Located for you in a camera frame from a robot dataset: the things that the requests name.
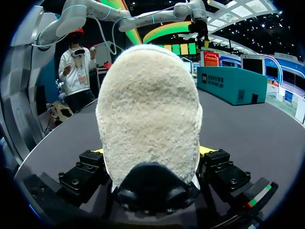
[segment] gray floor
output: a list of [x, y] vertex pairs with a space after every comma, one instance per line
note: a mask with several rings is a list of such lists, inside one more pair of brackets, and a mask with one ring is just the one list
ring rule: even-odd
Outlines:
[[[270, 104], [231, 106], [199, 90], [203, 107], [200, 133], [202, 146], [222, 148], [234, 163], [252, 172], [252, 181], [265, 177], [279, 190], [263, 209], [268, 216], [291, 187], [304, 158], [305, 129]], [[96, 102], [73, 115], [50, 133], [32, 151], [19, 169], [16, 180], [46, 172], [57, 180], [59, 172], [71, 169], [86, 149], [102, 148], [95, 119]], [[96, 207], [98, 190], [82, 209]]]

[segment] red cap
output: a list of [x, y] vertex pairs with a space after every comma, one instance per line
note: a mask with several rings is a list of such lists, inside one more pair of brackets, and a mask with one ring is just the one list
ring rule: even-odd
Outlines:
[[84, 30], [82, 28], [78, 29], [78, 30], [75, 30], [73, 32], [70, 32], [70, 34], [73, 34], [75, 32], [80, 32], [82, 35], [84, 35]]

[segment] teal booth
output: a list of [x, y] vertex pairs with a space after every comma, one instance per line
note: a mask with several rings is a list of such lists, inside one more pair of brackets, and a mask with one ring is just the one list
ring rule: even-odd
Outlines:
[[267, 77], [237, 67], [198, 67], [197, 87], [232, 105], [264, 103]]

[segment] banner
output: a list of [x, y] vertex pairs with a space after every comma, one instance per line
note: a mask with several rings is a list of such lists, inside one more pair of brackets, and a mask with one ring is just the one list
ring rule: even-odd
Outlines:
[[205, 66], [219, 66], [219, 54], [215, 52], [203, 52], [204, 65]]

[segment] vr headset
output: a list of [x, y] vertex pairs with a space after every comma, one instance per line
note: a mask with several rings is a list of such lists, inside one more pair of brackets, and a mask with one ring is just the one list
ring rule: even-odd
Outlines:
[[79, 48], [77, 50], [72, 50], [71, 55], [72, 57], [83, 56], [85, 54], [85, 50], [83, 48]]

